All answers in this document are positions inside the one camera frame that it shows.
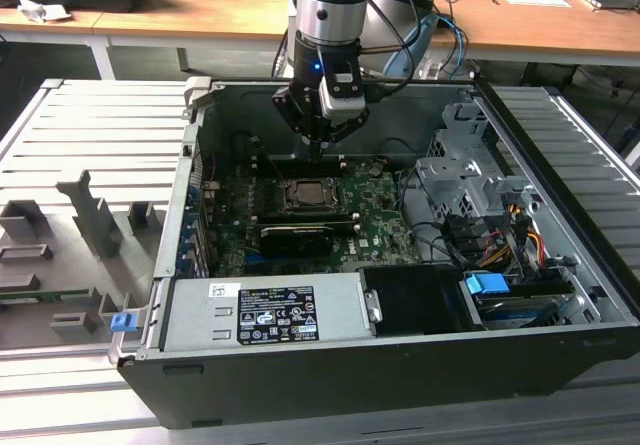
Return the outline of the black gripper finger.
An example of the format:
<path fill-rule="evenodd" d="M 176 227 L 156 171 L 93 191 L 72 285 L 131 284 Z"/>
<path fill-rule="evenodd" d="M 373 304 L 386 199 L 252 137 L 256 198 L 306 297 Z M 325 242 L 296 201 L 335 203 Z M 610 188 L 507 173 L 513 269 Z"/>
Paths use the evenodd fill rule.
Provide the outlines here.
<path fill-rule="evenodd" d="M 365 107 L 358 116 L 340 121 L 338 124 L 328 124 L 321 136 L 322 142 L 339 142 L 365 125 L 370 110 Z"/>
<path fill-rule="evenodd" d="M 319 160 L 324 136 L 319 93 L 309 87 L 285 86 L 276 91 L 272 102 L 291 130 L 308 145 L 309 159 Z"/>

